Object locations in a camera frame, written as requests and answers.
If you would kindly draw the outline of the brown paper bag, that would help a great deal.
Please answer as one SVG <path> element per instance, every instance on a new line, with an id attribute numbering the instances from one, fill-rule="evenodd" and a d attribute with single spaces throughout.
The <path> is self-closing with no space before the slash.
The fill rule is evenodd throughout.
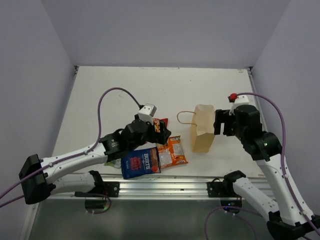
<path id="1" fill-rule="evenodd" d="M 191 122 L 182 122 L 179 115 L 191 113 Z M 176 118 L 180 124 L 190 125 L 190 145 L 193 153 L 208 153 L 215 139 L 215 108 L 213 105 L 197 104 L 194 111 L 180 111 Z"/>

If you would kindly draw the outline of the orange snack packet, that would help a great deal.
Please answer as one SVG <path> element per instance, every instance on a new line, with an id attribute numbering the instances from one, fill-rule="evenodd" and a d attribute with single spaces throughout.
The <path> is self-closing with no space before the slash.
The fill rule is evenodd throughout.
<path id="1" fill-rule="evenodd" d="M 157 144 L 157 150 L 162 169 L 188 163 L 182 148 L 180 136 L 169 137 L 164 145 Z"/>

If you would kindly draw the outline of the blue Burts chips bag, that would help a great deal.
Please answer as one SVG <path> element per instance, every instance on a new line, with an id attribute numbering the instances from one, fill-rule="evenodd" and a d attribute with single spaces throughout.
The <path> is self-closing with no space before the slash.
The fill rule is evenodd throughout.
<path id="1" fill-rule="evenodd" d="M 158 149 L 152 147 L 129 152 L 121 159 L 121 173 L 124 179 L 161 173 Z"/>

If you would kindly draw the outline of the green honey mints packet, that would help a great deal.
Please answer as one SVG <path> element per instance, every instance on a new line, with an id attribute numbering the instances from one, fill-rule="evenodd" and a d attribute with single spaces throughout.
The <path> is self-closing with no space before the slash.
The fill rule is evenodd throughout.
<path id="1" fill-rule="evenodd" d="M 116 168 L 116 169 L 120 169 L 120 168 L 121 168 L 121 159 L 115 159 L 115 160 L 106 162 L 106 163 L 104 164 L 104 166 L 106 166 L 106 167 L 113 167 L 113 168 Z"/>

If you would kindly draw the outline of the red mixed nuts packet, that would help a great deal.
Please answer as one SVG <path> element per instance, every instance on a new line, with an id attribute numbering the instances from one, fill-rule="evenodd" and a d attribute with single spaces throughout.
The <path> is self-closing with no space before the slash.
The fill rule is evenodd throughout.
<path id="1" fill-rule="evenodd" d="M 160 125 L 160 122 L 163 121 L 164 124 L 165 124 L 165 127 L 168 126 L 168 121 L 169 119 L 168 118 L 162 118 L 162 119 L 159 119 L 159 118 L 153 118 L 153 123 L 154 123 L 154 128 L 155 128 L 155 131 L 157 133 L 160 133 L 161 132 L 161 125 Z"/>

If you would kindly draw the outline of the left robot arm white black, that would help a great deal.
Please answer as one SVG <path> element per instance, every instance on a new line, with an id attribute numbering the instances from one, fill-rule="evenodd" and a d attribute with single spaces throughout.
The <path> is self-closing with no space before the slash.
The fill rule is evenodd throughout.
<path id="1" fill-rule="evenodd" d="M 58 181 L 73 172 L 123 158 L 145 143 L 163 145 L 171 134 L 163 120 L 156 124 L 136 116 L 125 128 L 99 138 L 92 146 L 43 159 L 31 155 L 18 174 L 25 203 L 44 201 L 58 189 Z"/>

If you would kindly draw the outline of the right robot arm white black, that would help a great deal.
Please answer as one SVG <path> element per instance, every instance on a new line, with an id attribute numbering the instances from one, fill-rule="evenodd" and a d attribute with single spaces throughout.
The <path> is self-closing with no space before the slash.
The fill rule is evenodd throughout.
<path id="1" fill-rule="evenodd" d="M 234 110 L 215 112 L 214 133 L 237 137 L 244 150 L 262 170 L 274 199 L 253 186 L 240 170 L 213 182 L 212 188 L 222 197 L 244 198 L 266 221 L 275 240 L 297 240 L 320 228 L 320 217 L 314 214 L 299 194 L 286 161 L 281 160 L 282 146 L 276 135 L 262 129 L 260 112 L 253 105 L 239 105 Z"/>

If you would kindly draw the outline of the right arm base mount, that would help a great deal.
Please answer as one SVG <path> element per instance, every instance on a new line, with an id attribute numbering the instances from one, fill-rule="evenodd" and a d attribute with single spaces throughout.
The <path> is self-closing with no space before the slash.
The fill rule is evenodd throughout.
<path id="1" fill-rule="evenodd" d="M 206 186 L 208 197 L 220 199 L 220 204 L 225 210 L 228 211 L 229 207 L 242 207 L 242 197 L 234 192 L 226 180 L 214 178 L 208 181 Z"/>

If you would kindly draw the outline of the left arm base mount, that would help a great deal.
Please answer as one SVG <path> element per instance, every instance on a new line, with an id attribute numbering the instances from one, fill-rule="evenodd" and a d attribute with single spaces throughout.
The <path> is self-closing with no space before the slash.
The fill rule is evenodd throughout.
<path id="1" fill-rule="evenodd" d="M 119 196 L 120 183 L 118 181 L 107 181 L 102 186 L 95 186 L 89 192 L 76 191 L 75 197 L 85 198 L 85 209 L 93 214 L 104 213 L 112 205 L 111 198 Z"/>

